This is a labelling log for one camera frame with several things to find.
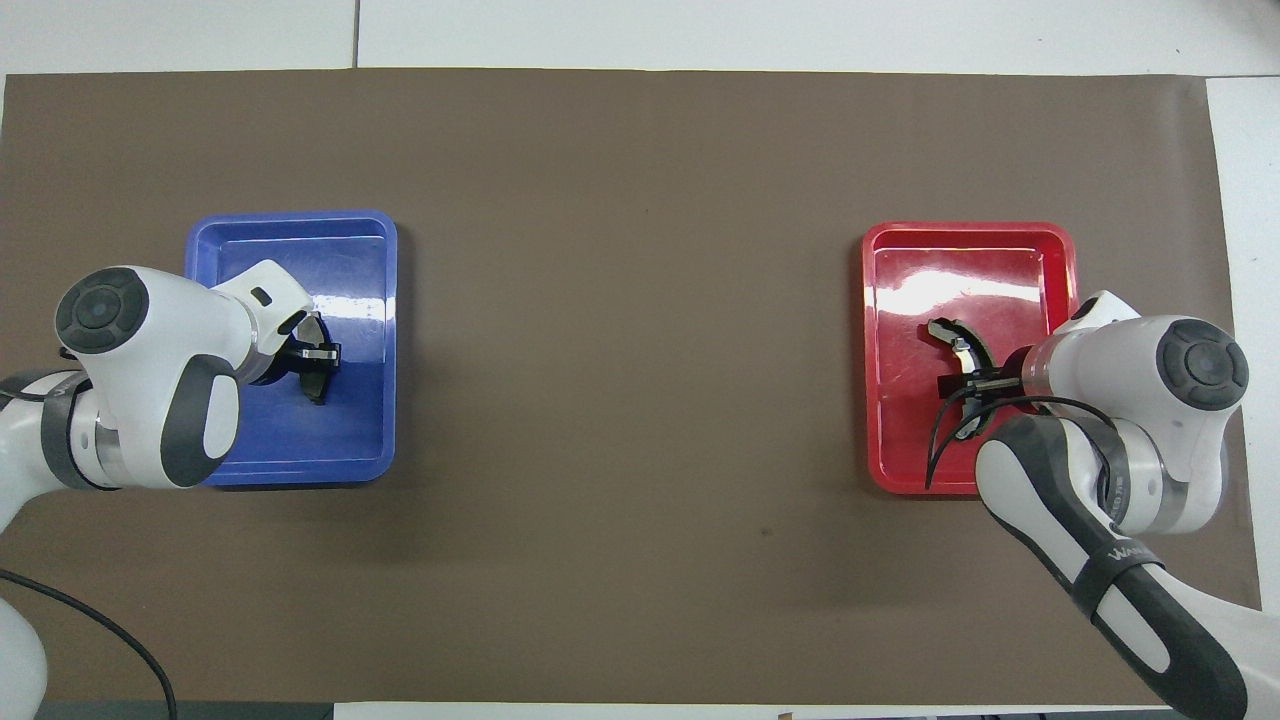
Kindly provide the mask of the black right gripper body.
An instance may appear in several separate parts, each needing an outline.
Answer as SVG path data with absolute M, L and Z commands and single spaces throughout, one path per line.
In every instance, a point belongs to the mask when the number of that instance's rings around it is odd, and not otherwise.
M 975 369 L 964 374 L 963 379 L 963 397 L 978 404 L 988 404 L 1000 398 L 1021 397 L 1025 393 L 1021 373 L 1016 369 Z

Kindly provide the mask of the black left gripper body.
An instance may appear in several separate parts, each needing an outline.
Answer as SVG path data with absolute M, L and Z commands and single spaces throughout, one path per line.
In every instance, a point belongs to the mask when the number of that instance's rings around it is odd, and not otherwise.
M 270 365 L 262 374 L 262 386 L 270 386 L 291 373 L 300 374 L 306 370 L 303 351 L 306 343 L 296 338 L 288 338 L 280 350 L 275 352 Z

